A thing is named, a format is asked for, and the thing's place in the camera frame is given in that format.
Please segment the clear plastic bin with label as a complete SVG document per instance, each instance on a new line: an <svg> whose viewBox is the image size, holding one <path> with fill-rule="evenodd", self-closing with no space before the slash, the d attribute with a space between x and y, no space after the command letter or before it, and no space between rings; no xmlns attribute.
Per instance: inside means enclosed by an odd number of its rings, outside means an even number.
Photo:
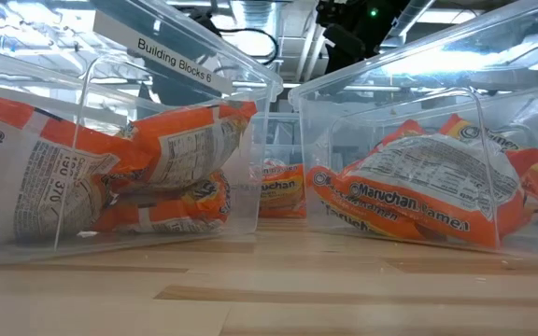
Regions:
<svg viewBox="0 0 538 336"><path fill-rule="evenodd" d="M130 122L188 106L253 102L238 148L221 170L231 213L203 233L99 232L92 226L47 240L0 243L0 264L255 230L268 112L282 90L278 74L222 38L205 6L168 0L0 0L0 98L38 107L116 141L115 175L148 166L151 156L120 136Z"/></svg>

